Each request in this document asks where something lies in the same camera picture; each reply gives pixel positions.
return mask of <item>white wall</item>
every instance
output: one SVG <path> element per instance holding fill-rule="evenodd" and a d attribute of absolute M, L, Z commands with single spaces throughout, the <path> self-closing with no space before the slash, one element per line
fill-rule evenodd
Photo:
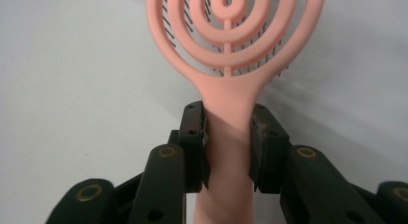
<path fill-rule="evenodd" d="M 156 48 L 144 2 L 0 0 L 0 223 L 43 223 L 76 183 L 139 174 L 199 100 Z M 259 100 L 371 191 L 408 182 L 406 2 L 326 0 Z M 258 223 L 284 223 L 276 196 L 256 201 Z"/>

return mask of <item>white background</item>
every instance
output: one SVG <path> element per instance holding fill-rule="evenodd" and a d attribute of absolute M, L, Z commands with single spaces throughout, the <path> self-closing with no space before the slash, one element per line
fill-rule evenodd
<path fill-rule="evenodd" d="M 408 182 L 408 0 L 326 0 L 259 102 L 351 182 Z M 43 223 L 73 185 L 141 173 L 199 100 L 149 34 L 145 0 L 0 0 L 0 223 Z M 193 207 L 189 196 L 189 221 Z M 284 223 L 256 195 L 257 223 Z"/>

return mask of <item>hairbrush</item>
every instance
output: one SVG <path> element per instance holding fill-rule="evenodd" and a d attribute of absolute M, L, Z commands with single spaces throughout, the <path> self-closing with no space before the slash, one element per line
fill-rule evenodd
<path fill-rule="evenodd" d="M 272 18 L 271 0 L 146 0 L 152 37 L 198 90 L 207 114 L 211 178 L 197 194 L 194 223 L 253 223 L 250 117 L 263 87 L 305 46 L 323 1 L 306 0 L 297 27 L 280 44 L 296 0 L 279 0 Z"/>

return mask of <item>pink hairbrush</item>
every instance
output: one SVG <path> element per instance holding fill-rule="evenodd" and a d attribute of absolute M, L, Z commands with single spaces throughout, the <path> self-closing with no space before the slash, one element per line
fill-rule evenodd
<path fill-rule="evenodd" d="M 156 44 L 197 88 L 208 117 L 206 132 L 210 138 L 205 151 L 211 178 L 209 189 L 197 195 L 194 223 L 253 223 L 252 181 L 248 176 L 250 117 L 262 88 L 289 65 L 313 33 L 323 1 L 306 1 L 297 28 L 275 54 L 274 47 L 291 22 L 295 0 L 279 0 L 268 27 L 270 0 L 255 0 L 249 16 L 245 15 L 247 0 L 147 0 L 148 23 Z M 210 22 L 209 15 L 215 20 Z M 192 28 L 220 52 L 196 41 Z M 219 70 L 221 76 L 188 63 L 180 55 L 184 51 L 175 48 L 174 39 L 191 57 Z M 256 63 L 255 71 L 237 74 Z"/>

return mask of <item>spiral brush head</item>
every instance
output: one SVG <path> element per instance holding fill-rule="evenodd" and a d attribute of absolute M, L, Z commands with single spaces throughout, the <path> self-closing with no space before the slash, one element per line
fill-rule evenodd
<path fill-rule="evenodd" d="M 206 109 L 210 190 L 194 223 L 252 223 L 249 121 L 264 85 L 299 54 L 323 0 L 306 0 L 283 44 L 296 0 L 147 0 L 151 34 L 166 59 L 198 89 Z"/>

